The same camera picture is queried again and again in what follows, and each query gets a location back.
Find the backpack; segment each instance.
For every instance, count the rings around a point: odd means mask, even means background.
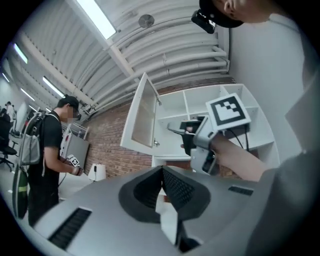
[[[22,137],[22,144],[19,151],[19,166],[37,165],[43,156],[43,138],[44,134],[44,120],[47,116],[53,116],[53,114],[45,114],[44,112],[36,112],[30,119],[25,133]]]

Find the white wall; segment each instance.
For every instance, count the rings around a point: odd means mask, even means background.
[[[268,21],[231,29],[229,73],[260,104],[283,162],[301,151],[285,114],[304,91],[304,51],[299,30],[281,19],[289,27]]]
[[[24,98],[19,93],[15,84],[8,83],[5,78],[0,76],[0,106],[5,108],[7,102],[14,105],[15,110],[18,110]]]
[[[5,104],[11,102],[14,105],[14,109],[17,111],[17,124],[16,129],[21,131],[25,116],[28,111],[28,104],[25,102],[25,98],[19,92],[17,86],[11,82],[8,83],[2,76],[0,77],[0,106],[5,108]]]

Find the open cabinet door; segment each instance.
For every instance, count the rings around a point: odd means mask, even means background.
[[[161,104],[159,94],[148,75],[144,73],[126,118],[120,143],[121,147],[148,155],[154,154],[154,133],[158,104]]]

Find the black chair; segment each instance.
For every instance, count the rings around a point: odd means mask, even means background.
[[[2,154],[4,155],[4,157],[0,157],[0,165],[2,163],[6,164],[7,166],[9,166],[10,172],[12,172],[12,168],[10,165],[15,167],[15,164],[8,160],[8,156],[16,155],[17,151],[9,146],[10,128],[11,128],[10,122],[8,122],[6,118],[0,117],[0,152],[2,152]]]

